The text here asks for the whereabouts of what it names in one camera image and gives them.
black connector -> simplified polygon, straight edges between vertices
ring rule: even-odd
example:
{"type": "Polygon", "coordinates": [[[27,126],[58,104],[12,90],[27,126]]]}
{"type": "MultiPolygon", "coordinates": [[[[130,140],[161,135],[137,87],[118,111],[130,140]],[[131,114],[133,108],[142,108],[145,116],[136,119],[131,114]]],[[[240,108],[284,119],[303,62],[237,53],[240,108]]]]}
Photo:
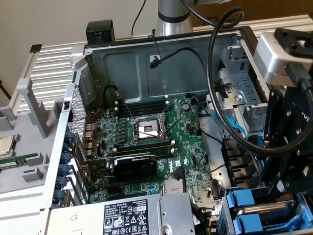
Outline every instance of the black connector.
{"type": "Polygon", "coordinates": [[[159,64],[161,61],[155,56],[155,59],[150,63],[150,69],[156,68],[159,64]]]}
{"type": "Polygon", "coordinates": [[[288,63],[286,66],[286,72],[292,83],[300,88],[302,93],[307,89],[312,88],[312,78],[302,64],[288,63]]]}
{"type": "Polygon", "coordinates": [[[182,166],[180,166],[180,167],[178,167],[178,168],[176,169],[176,171],[174,172],[173,177],[174,177],[177,181],[179,181],[179,180],[185,178],[185,173],[186,173],[186,170],[185,170],[182,166]]]}

metal bracket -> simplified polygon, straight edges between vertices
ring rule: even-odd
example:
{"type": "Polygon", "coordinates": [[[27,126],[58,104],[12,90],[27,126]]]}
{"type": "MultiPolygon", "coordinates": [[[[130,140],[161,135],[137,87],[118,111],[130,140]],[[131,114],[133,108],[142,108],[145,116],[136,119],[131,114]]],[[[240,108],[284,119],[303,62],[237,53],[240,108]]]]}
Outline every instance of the metal bracket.
{"type": "Polygon", "coordinates": [[[247,123],[248,132],[263,131],[268,104],[246,105],[243,117],[247,123]]]}

white sticker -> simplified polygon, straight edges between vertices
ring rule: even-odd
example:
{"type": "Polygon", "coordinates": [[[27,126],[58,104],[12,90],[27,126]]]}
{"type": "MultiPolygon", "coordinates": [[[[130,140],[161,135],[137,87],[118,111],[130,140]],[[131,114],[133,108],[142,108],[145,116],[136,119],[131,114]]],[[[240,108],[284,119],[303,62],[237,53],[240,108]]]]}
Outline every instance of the white sticker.
{"type": "Polygon", "coordinates": [[[17,165],[16,162],[3,163],[3,164],[0,164],[0,169],[1,168],[6,168],[6,167],[10,167],[10,166],[15,166],[15,165],[17,165]]]}
{"type": "Polygon", "coordinates": [[[215,215],[219,215],[222,209],[222,200],[215,200],[214,201],[214,206],[215,206],[215,215]]]}
{"type": "Polygon", "coordinates": [[[192,214],[192,218],[193,218],[193,220],[194,220],[194,224],[195,224],[195,225],[200,224],[200,221],[196,218],[196,216],[195,216],[194,214],[192,214]]]}
{"type": "Polygon", "coordinates": [[[160,58],[160,55],[150,55],[150,63],[151,63],[155,58],[161,59],[161,58],[160,58]]]}
{"type": "Polygon", "coordinates": [[[180,166],[180,160],[175,161],[175,166],[179,167],[180,166]]]}

black cable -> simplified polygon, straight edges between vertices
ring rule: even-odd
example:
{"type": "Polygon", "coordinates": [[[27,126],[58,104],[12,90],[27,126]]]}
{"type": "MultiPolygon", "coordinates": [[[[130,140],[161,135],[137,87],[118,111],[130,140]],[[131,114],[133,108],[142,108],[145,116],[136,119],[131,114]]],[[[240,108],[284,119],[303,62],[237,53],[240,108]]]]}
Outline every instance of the black cable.
{"type": "Polygon", "coordinates": [[[218,143],[220,143],[221,145],[223,145],[223,142],[221,140],[219,140],[218,138],[206,133],[204,130],[202,130],[202,128],[200,127],[200,122],[199,122],[199,117],[198,117],[198,111],[199,111],[199,106],[200,106],[201,102],[198,103],[197,108],[196,108],[196,122],[197,122],[197,126],[198,128],[201,130],[202,133],[204,133],[206,136],[210,137],[211,139],[217,141],[218,143]]]}
{"type": "Polygon", "coordinates": [[[203,110],[206,112],[206,114],[208,115],[208,117],[211,117],[211,114],[206,110],[206,107],[207,107],[207,106],[203,107],[203,105],[202,105],[203,103],[206,104],[206,101],[202,101],[202,102],[201,102],[201,106],[202,106],[203,110]]]}
{"type": "Polygon", "coordinates": [[[154,38],[154,36],[152,35],[152,34],[150,34],[149,36],[148,36],[148,38],[152,38],[152,40],[154,41],[154,43],[155,43],[155,45],[156,45],[156,48],[157,48],[157,51],[158,51],[158,54],[159,54],[159,56],[160,56],[160,61],[162,61],[162,56],[161,56],[161,52],[160,52],[160,50],[158,49],[158,45],[157,45],[157,42],[156,42],[156,39],[154,38]]]}
{"type": "Polygon", "coordinates": [[[196,216],[196,218],[200,221],[200,224],[203,229],[209,228],[209,223],[205,218],[203,212],[199,209],[196,204],[191,203],[191,211],[196,216]]]}
{"type": "Polygon", "coordinates": [[[211,207],[199,207],[199,210],[215,210],[214,208],[211,207]]]}
{"type": "Polygon", "coordinates": [[[222,18],[217,22],[216,26],[213,29],[211,37],[209,39],[208,58],[206,62],[206,65],[207,65],[206,77],[209,83],[211,102],[213,104],[213,107],[215,109],[218,119],[221,121],[221,123],[223,124],[225,129],[228,131],[228,133],[231,135],[231,137],[238,143],[238,145],[241,145],[245,149],[259,156],[265,156],[265,157],[269,156],[273,158],[283,157],[299,149],[303,144],[307,142],[307,140],[313,134],[313,91],[311,88],[306,89],[304,91],[304,95],[308,102],[308,109],[309,109],[309,121],[307,123],[307,126],[296,140],[289,142],[287,145],[277,147],[277,148],[263,148],[247,141],[246,139],[241,137],[236,130],[233,129],[233,127],[227,121],[219,105],[218,98],[214,92],[214,81],[213,81],[213,76],[212,76],[212,60],[213,60],[213,47],[214,47],[215,39],[218,35],[220,28],[230,16],[237,14],[237,13],[240,13],[243,15],[243,10],[240,7],[234,7],[228,10],[222,16],[222,18]]]}
{"type": "Polygon", "coordinates": [[[162,58],[161,53],[160,53],[160,50],[158,49],[158,45],[157,45],[156,39],[154,38],[153,35],[149,35],[149,36],[148,36],[148,38],[150,38],[150,37],[153,39],[153,41],[154,41],[154,43],[155,43],[155,45],[156,45],[156,48],[157,48],[157,50],[158,50],[158,53],[159,53],[159,55],[160,55],[160,58],[161,58],[160,60],[159,60],[159,59],[155,59],[154,61],[152,61],[152,62],[150,63],[150,68],[151,68],[151,69],[156,68],[159,64],[162,63],[162,61],[164,61],[164,60],[166,60],[166,59],[172,57],[173,55],[176,55],[176,54],[179,53],[180,51],[182,51],[182,50],[188,50],[188,51],[194,53],[194,54],[197,56],[197,58],[199,59],[199,61],[200,61],[200,63],[201,63],[201,66],[202,66],[202,69],[203,69],[204,73],[206,72],[206,68],[205,68],[205,65],[204,65],[203,60],[201,59],[201,56],[200,56],[199,53],[197,53],[193,48],[191,48],[191,47],[182,47],[182,48],[180,48],[180,49],[178,49],[178,50],[172,52],[171,54],[168,54],[168,55],[166,55],[166,56],[164,56],[164,57],[162,58]]]}
{"type": "MultiPolygon", "coordinates": [[[[200,13],[196,12],[185,0],[180,0],[180,1],[182,2],[182,4],[185,5],[185,7],[188,8],[189,11],[191,11],[192,14],[197,16],[200,20],[203,20],[204,22],[206,22],[207,24],[209,24],[210,26],[213,26],[213,27],[215,27],[217,25],[217,23],[210,21],[209,19],[207,19],[206,17],[204,17],[200,13]]],[[[226,24],[225,22],[223,22],[221,28],[235,27],[243,19],[243,17],[244,17],[244,12],[242,12],[242,14],[240,14],[239,17],[231,23],[226,24]]]]}
{"type": "Polygon", "coordinates": [[[105,99],[105,96],[106,96],[106,92],[108,90],[108,88],[114,88],[115,91],[118,91],[117,87],[115,85],[112,85],[112,84],[109,84],[107,85],[104,89],[103,89],[103,94],[102,94],[102,98],[103,98],[103,102],[104,102],[104,99],[105,99]]]}
{"type": "Polygon", "coordinates": [[[132,26],[132,35],[133,35],[133,31],[134,31],[134,27],[135,27],[136,21],[138,20],[140,14],[141,14],[141,12],[142,12],[142,9],[143,9],[143,7],[144,7],[145,4],[146,4],[146,1],[147,1],[147,0],[144,0],[144,1],[143,1],[143,4],[142,4],[142,6],[141,6],[141,9],[139,10],[138,15],[137,15],[137,17],[136,17],[136,19],[135,19],[135,21],[134,21],[134,23],[133,23],[133,26],[132,26]]]}
{"type": "Polygon", "coordinates": [[[202,159],[203,159],[204,157],[205,157],[205,155],[203,155],[203,156],[200,158],[200,160],[198,161],[198,165],[197,165],[198,171],[200,171],[200,172],[202,172],[202,173],[204,173],[204,174],[210,174],[210,173],[212,173],[212,172],[214,172],[214,171],[217,171],[218,169],[222,168],[223,166],[225,166],[225,164],[222,164],[222,165],[218,166],[217,168],[215,168],[215,169],[213,169],[213,170],[210,170],[210,171],[201,170],[201,169],[200,169],[200,163],[201,163],[201,161],[202,161],[202,159]]]}
{"type": "Polygon", "coordinates": [[[178,49],[178,50],[172,52],[171,54],[168,54],[168,55],[164,56],[164,57],[162,58],[162,61],[167,60],[168,58],[171,58],[173,55],[176,55],[178,52],[181,52],[182,50],[188,50],[188,51],[191,51],[192,53],[194,53],[194,54],[197,56],[197,58],[199,59],[203,70],[205,71],[205,65],[204,65],[203,60],[201,59],[201,56],[199,55],[199,53],[197,53],[197,52],[196,52],[193,48],[191,48],[191,47],[182,47],[182,48],[180,48],[180,49],[178,49]]]}

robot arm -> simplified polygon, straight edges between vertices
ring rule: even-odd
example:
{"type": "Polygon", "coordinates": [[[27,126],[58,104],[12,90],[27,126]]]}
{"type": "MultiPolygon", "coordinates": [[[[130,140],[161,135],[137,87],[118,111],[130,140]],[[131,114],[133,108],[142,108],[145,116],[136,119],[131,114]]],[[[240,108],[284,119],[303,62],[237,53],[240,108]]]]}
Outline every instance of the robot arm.
{"type": "MultiPolygon", "coordinates": [[[[224,3],[230,0],[187,0],[188,5],[224,3]]],[[[180,0],[158,0],[156,36],[192,32],[190,11],[180,0]]]]}

